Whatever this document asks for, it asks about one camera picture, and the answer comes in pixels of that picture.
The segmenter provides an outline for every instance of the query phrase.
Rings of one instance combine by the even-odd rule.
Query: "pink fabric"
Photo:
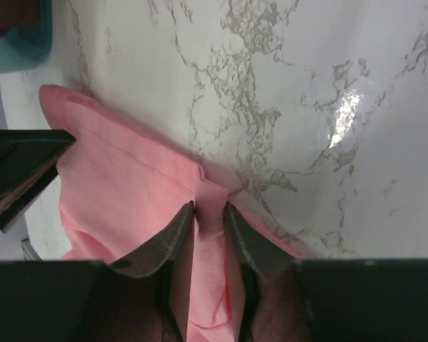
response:
[[[111,263],[150,239],[183,204],[195,200],[188,341],[232,341],[223,239],[229,189],[210,182],[199,164],[139,127],[124,125],[88,96],[45,85],[40,101],[51,127],[77,139],[58,163],[59,209],[73,246],[65,259]],[[295,255],[262,222],[241,212],[256,230]]]

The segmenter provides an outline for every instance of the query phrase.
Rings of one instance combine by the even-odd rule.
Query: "marble surface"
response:
[[[428,0],[55,0],[54,44],[0,76],[11,128],[80,89],[192,153],[319,257],[428,257]],[[26,215],[70,248],[55,181]]]

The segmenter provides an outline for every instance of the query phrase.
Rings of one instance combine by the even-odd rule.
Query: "marble table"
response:
[[[191,153],[319,257],[428,257],[428,0],[58,0],[40,68],[0,76],[10,128],[47,128],[46,83]],[[56,180],[27,212],[70,249]]]

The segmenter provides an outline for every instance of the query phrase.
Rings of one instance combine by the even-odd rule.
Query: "pink cloth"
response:
[[[40,101],[51,127],[77,139],[57,165],[60,215],[73,246],[65,259],[111,263],[150,239],[183,204],[195,200],[188,341],[232,341],[223,240],[229,189],[210,182],[199,164],[139,127],[123,124],[88,96],[45,85]],[[295,255],[262,222],[241,212],[256,230]]]

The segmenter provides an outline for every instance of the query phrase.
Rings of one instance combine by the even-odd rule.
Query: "teal container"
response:
[[[51,0],[40,0],[40,20],[16,25],[0,38],[0,73],[33,69],[48,57],[52,44]]]

